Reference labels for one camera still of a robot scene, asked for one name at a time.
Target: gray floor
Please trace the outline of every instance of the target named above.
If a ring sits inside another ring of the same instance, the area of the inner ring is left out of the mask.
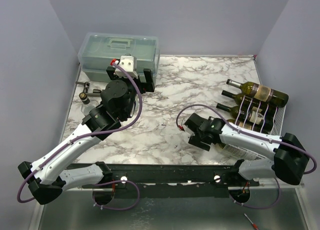
[[[250,210],[230,199],[141,199],[125,212],[93,207],[91,191],[67,191],[44,207],[40,230],[250,230],[246,213],[260,230],[306,230],[294,189],[283,189],[280,203],[268,210]],[[251,190],[249,203],[266,206],[275,189]],[[114,207],[133,200],[115,200]]]

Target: plastic storage box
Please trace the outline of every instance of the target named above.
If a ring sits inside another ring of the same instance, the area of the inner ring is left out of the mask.
[[[90,80],[109,82],[106,69],[110,62],[126,54],[137,58],[136,70],[141,75],[142,81],[144,80],[144,68],[152,71],[155,81],[160,57],[157,37],[88,33],[84,38],[78,58],[83,72]]]

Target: white wire rack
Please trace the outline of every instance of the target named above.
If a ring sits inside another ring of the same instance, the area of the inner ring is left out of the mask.
[[[285,110],[286,110],[286,107],[279,108],[277,113],[275,114],[274,127],[272,132],[270,133],[271,135],[281,134],[282,124],[285,116]],[[244,148],[241,148],[235,145],[229,145],[229,144],[227,144],[223,148],[222,152],[226,155],[232,156],[237,159],[244,159],[244,160],[251,160],[251,161],[265,158],[265,156],[257,154],[249,149],[244,149]]]

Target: marble surface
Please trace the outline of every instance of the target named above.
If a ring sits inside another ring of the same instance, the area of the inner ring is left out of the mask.
[[[105,161],[117,164],[233,164],[235,159],[224,154],[219,146],[209,152],[188,144],[187,132],[175,124],[179,111],[191,104],[202,103],[215,107],[217,103],[235,106],[232,99],[221,95],[222,90],[239,93],[226,85],[230,78],[239,82],[259,83],[254,61],[249,57],[174,57],[162,56],[159,62],[155,93],[142,95],[143,111],[138,122],[124,130],[111,134],[100,144],[83,153],[75,162]],[[79,81],[89,79],[81,72]],[[92,89],[104,89],[106,83],[91,82]],[[82,121],[82,102],[77,86],[70,108],[63,139]],[[90,98],[99,104],[99,98]],[[210,110],[194,107],[186,110],[181,122],[196,112],[202,117],[215,116]],[[231,118],[224,111],[224,117]]]

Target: gray wall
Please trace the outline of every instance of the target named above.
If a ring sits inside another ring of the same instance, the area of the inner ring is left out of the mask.
[[[0,228],[25,230],[34,203],[16,201],[17,166],[58,143],[78,61],[48,0],[0,0],[0,23]]]
[[[288,0],[50,0],[75,50],[87,32],[155,35],[162,54],[257,54]]]
[[[257,57],[263,84],[289,94],[283,132],[320,161],[320,0],[289,0]],[[320,170],[303,177],[320,226]]]

